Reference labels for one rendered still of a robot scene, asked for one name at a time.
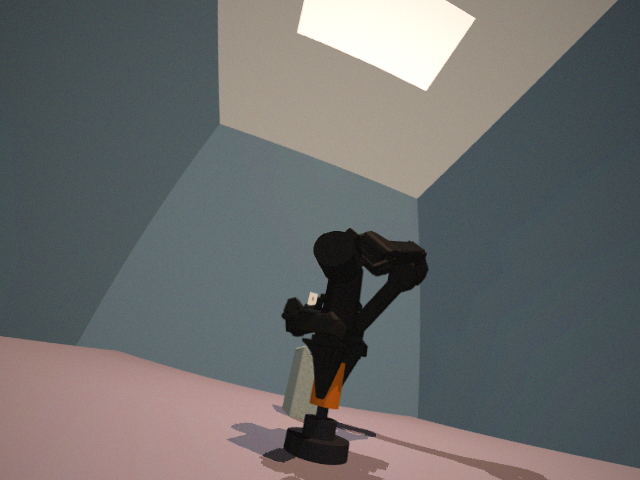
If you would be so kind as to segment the black stepped round pedestal with shaft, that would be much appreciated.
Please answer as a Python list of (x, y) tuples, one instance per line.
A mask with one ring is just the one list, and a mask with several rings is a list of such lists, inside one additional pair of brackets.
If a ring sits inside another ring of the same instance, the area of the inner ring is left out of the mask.
[(316, 415), (305, 414), (303, 428), (287, 428), (284, 449), (309, 462), (323, 465), (347, 463), (350, 442), (335, 435), (337, 421), (327, 414), (327, 408), (317, 406)]

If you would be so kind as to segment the orange knob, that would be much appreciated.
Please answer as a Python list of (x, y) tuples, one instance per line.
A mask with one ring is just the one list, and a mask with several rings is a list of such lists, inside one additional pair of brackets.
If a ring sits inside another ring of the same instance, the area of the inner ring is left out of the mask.
[(344, 371), (345, 371), (345, 363), (341, 363), (325, 399), (316, 398), (315, 383), (313, 381), (310, 403), (320, 407), (327, 408), (327, 409), (339, 409)]

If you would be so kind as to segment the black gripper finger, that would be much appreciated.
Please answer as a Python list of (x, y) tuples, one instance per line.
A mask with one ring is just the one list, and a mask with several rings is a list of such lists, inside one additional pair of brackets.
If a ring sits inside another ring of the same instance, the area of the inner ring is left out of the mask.
[(345, 357), (344, 357), (344, 359), (342, 361), (342, 363), (345, 363), (345, 371), (344, 371), (344, 378), (343, 378), (342, 387), (343, 387), (345, 381), (347, 380), (347, 378), (349, 377), (349, 375), (351, 374), (354, 365), (356, 365), (356, 363), (360, 359), (360, 357), (361, 356), (359, 356), (359, 354), (346, 352), (346, 355), (345, 355)]
[(325, 399), (348, 348), (340, 343), (302, 338), (312, 353), (315, 396)]

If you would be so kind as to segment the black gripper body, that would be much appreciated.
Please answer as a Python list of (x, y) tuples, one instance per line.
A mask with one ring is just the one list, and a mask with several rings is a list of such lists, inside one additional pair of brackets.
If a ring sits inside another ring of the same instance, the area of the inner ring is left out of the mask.
[(360, 296), (349, 289), (327, 289), (320, 296), (323, 309), (300, 309), (293, 315), (290, 329), (299, 334), (313, 332), (311, 339), (340, 343), (348, 353), (367, 357), (367, 345), (356, 328), (358, 312), (362, 311)]

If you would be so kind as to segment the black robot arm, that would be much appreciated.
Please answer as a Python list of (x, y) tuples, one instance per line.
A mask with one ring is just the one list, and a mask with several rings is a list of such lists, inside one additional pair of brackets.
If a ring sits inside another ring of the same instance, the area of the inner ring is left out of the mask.
[[(345, 232), (322, 234), (314, 244), (314, 256), (328, 278), (327, 289), (344, 288), (361, 295), (363, 266), (375, 277), (388, 275), (388, 281), (358, 313), (356, 328), (363, 340), (364, 332), (402, 292), (420, 285), (427, 276), (427, 253), (413, 241), (389, 241), (374, 231), (362, 234), (352, 228)], [(326, 290), (327, 290), (326, 289)], [(292, 317), (300, 309), (322, 310), (323, 302), (317, 298), (314, 305), (305, 306), (292, 297), (287, 299), (282, 318), (286, 331), (294, 337), (299, 334), (291, 328)]]

